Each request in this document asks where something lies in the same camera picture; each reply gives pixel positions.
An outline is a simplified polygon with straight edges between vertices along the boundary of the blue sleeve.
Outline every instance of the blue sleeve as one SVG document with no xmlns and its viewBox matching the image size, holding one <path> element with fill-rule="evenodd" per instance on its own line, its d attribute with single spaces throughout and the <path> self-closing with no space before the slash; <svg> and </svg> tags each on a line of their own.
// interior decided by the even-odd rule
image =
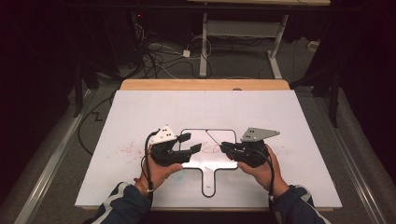
<svg viewBox="0 0 396 224">
<path fill-rule="evenodd" d="M 151 201 L 144 197 L 135 186 L 122 182 L 100 205 L 93 223 L 138 223 L 150 207 Z"/>
<path fill-rule="evenodd" d="M 328 224 L 314 206 L 311 193 L 303 186 L 290 186 L 275 202 L 275 209 L 280 211 L 283 224 Z"/>
</svg>

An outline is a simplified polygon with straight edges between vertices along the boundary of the person's left hand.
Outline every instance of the person's left hand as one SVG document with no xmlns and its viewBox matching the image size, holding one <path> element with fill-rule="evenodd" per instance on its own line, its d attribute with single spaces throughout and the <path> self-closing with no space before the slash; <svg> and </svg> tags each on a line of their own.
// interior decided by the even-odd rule
<svg viewBox="0 0 396 224">
<path fill-rule="evenodd" d="M 153 188 L 157 189 L 165 181 L 165 179 L 169 177 L 169 175 L 182 170 L 183 166 L 180 163 L 174 163 L 170 166 L 161 166 L 155 163 L 155 161 L 151 158 L 151 155 L 149 155 L 150 152 L 151 152 L 151 145 L 148 147 L 148 157 L 145 159 L 145 162 L 143 164 L 143 171 L 140 175 L 140 182 L 145 189 L 149 188 L 149 182 L 146 179 L 145 175 L 143 174 L 143 172 L 147 174 L 146 162 L 148 162 L 151 182 L 153 183 Z M 143 193 L 143 195 L 146 195 L 144 193 L 144 190 L 141 188 L 141 186 L 138 183 L 136 183 L 134 186 L 137 187 L 140 190 L 140 192 Z"/>
</svg>

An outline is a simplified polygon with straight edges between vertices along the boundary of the gray floor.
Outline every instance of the gray floor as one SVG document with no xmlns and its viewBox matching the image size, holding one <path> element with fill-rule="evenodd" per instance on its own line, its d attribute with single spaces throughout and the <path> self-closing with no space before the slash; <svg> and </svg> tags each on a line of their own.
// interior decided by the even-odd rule
<svg viewBox="0 0 396 224">
<path fill-rule="evenodd" d="M 276 58 L 282 76 L 288 82 L 304 75 L 314 55 L 306 50 L 307 44 L 308 42 L 304 39 L 291 44 L 282 43 Z M 184 49 L 171 43 L 165 45 L 172 48 L 169 49 L 170 51 L 181 52 Z M 230 45 L 224 42 L 213 43 L 212 55 L 209 56 L 212 69 L 210 78 L 272 78 L 268 60 L 262 57 L 271 46 L 271 40 L 263 40 L 259 46 L 255 47 L 234 44 L 233 51 L 230 53 Z M 216 56 L 221 53 L 228 54 L 227 56 Z M 162 56 L 166 60 L 176 58 L 169 54 L 162 54 Z M 198 56 L 199 54 L 195 53 L 191 57 Z M 199 62 L 196 60 L 185 61 L 192 63 L 194 74 L 198 76 Z M 191 66 L 187 63 L 177 64 L 166 70 L 167 72 L 162 70 L 158 74 L 158 78 L 192 78 Z M 128 71 L 127 67 L 122 67 L 122 73 L 126 74 Z M 142 72 L 134 78 L 143 76 Z M 91 100 L 86 103 L 86 106 L 89 107 L 86 108 L 86 111 L 98 105 L 119 87 L 118 83 L 105 76 L 99 75 L 99 77 L 100 88 L 90 94 Z M 327 119 L 328 99 L 326 97 L 314 98 L 308 87 L 299 88 L 296 92 L 343 204 L 343 208 L 323 212 L 323 215 L 332 223 L 394 222 L 396 219 L 395 186 L 370 148 L 359 123 L 349 109 L 343 92 L 340 92 L 337 111 L 338 129 L 334 129 Z M 70 101 L 73 103 L 73 96 L 70 97 Z M 99 112 L 96 121 L 95 115 L 89 115 L 81 126 L 81 139 L 89 150 L 94 151 L 109 108 L 109 103 L 102 104 L 94 110 Z M 18 183 L 3 203 L 0 210 L 0 223 L 15 222 L 52 152 L 59 146 L 69 125 L 75 120 L 72 118 L 73 113 L 74 105 L 71 104 L 29 162 Z M 91 156 L 83 150 L 77 134 L 74 133 L 66 146 L 66 152 L 56 176 L 45 192 L 45 197 L 42 201 L 38 200 L 40 206 L 32 218 L 33 223 L 82 223 L 85 219 L 92 217 L 94 211 L 86 211 L 74 206 L 90 160 Z"/>
</svg>

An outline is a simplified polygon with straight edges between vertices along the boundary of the gray carpet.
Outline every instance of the gray carpet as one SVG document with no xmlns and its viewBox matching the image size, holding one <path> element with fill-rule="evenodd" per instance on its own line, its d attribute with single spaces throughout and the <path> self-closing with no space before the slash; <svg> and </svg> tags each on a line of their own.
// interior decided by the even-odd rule
<svg viewBox="0 0 396 224">
<path fill-rule="evenodd" d="M 181 46 L 170 43 L 169 45 L 178 51 L 183 50 Z M 296 80 L 304 75 L 313 56 L 312 52 L 305 49 L 306 45 L 306 40 L 300 40 L 293 44 L 283 43 L 281 45 L 277 61 L 282 76 L 287 81 Z M 214 50 L 213 55 L 209 56 L 212 68 L 211 78 L 272 78 L 268 60 L 262 57 L 262 55 L 265 55 L 265 51 L 271 48 L 271 41 L 264 40 L 256 47 L 239 47 L 241 49 L 234 49 L 231 54 L 224 57 L 216 56 L 215 54 L 228 52 L 229 49 L 219 49 L 218 47 L 217 50 Z M 163 57 L 166 60 L 172 60 L 176 56 L 164 54 Z M 198 62 L 191 62 L 194 74 L 197 75 Z M 126 67 L 122 69 L 125 74 L 130 71 Z M 192 78 L 191 66 L 187 63 L 174 65 L 169 67 L 167 71 L 174 77 Z M 144 75 L 141 72 L 135 77 L 143 77 Z M 119 86 L 118 83 L 112 82 L 104 76 L 99 77 L 101 85 L 99 90 L 94 93 L 93 100 L 89 104 L 89 110 L 103 102 Z M 164 71 L 161 71 L 158 77 L 171 78 Z M 377 223 L 392 223 L 396 219 L 394 209 L 396 207 L 396 190 L 388 174 L 370 148 L 359 123 L 350 111 L 345 95 L 340 92 L 337 113 L 339 128 L 334 130 L 329 125 L 327 117 L 323 114 L 323 111 L 326 110 L 323 106 L 328 104 L 328 99 L 314 98 L 309 88 L 299 88 L 296 92 L 343 204 L 343 208 L 331 212 L 323 212 L 323 216 L 332 223 L 375 223 L 372 221 L 372 215 L 367 212 L 367 204 L 361 200 L 361 193 L 357 190 L 357 184 L 354 182 L 353 175 L 350 173 L 347 162 L 343 157 L 340 142 L 334 135 L 334 132 L 336 132 L 342 136 L 343 143 L 355 159 L 356 165 L 367 182 L 367 186 L 385 219 L 385 222 Z M 81 126 L 81 139 L 88 150 L 94 151 L 109 108 L 110 103 L 105 101 L 94 110 L 98 114 L 89 114 L 87 120 Z M 63 138 L 67 125 L 73 120 L 73 109 L 74 106 L 71 105 L 21 175 L 19 182 L 15 185 L 0 210 L 0 223 L 13 223 L 16 220 L 53 149 L 57 147 L 57 143 Z M 74 133 L 59 170 L 35 213 L 33 223 L 82 223 L 85 219 L 93 216 L 94 211 L 86 211 L 74 206 L 90 160 L 91 156 L 84 151 L 78 141 L 77 134 Z M 216 215 L 211 214 L 211 220 L 215 220 L 213 216 Z M 245 213 L 238 214 L 238 216 L 240 217 L 239 219 L 233 217 L 233 223 L 247 220 L 247 218 L 249 223 L 266 223 L 265 217 L 260 214 Z M 179 219 L 176 223 L 192 222 L 187 219 L 184 221 Z"/>
</svg>

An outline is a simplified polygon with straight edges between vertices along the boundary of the hand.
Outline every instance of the hand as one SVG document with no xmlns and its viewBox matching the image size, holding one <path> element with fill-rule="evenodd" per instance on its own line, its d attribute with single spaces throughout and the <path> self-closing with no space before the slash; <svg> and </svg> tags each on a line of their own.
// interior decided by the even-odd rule
<svg viewBox="0 0 396 224">
<path fill-rule="evenodd" d="M 288 184 L 283 180 L 282 175 L 280 173 L 280 168 L 279 168 L 279 163 L 277 161 L 276 155 L 274 154 L 273 150 L 266 145 L 268 148 L 268 152 L 270 154 L 272 164 L 274 167 L 274 197 L 277 198 L 280 195 L 282 195 L 286 190 L 289 189 Z M 247 165 L 244 162 L 239 161 L 238 162 L 238 167 L 248 175 L 253 175 L 253 177 L 256 179 L 256 181 L 266 190 L 269 190 L 270 185 L 271 185 L 271 168 L 266 162 L 265 164 L 256 167 L 256 168 L 251 168 L 249 165 Z"/>
<path fill-rule="evenodd" d="M 151 146 L 149 146 L 148 148 L 148 153 L 150 152 L 151 152 Z M 170 166 L 158 165 L 151 158 L 151 156 L 148 155 L 148 157 L 145 159 L 145 162 L 143 164 L 143 171 L 145 172 L 145 174 L 147 174 L 146 162 L 148 162 L 148 167 L 150 170 L 150 178 L 151 178 L 151 182 L 153 183 L 154 189 L 157 189 L 165 181 L 165 179 L 169 177 L 169 175 L 183 169 L 183 166 L 179 163 L 174 163 Z M 145 175 L 143 174 L 143 171 L 140 174 L 140 182 L 145 189 L 148 189 L 149 182 L 146 179 Z M 137 187 L 140 190 L 140 192 L 142 192 L 143 195 L 146 195 L 146 193 L 144 193 L 144 190 L 141 188 L 141 186 L 138 183 L 136 183 L 134 186 Z"/>
</svg>

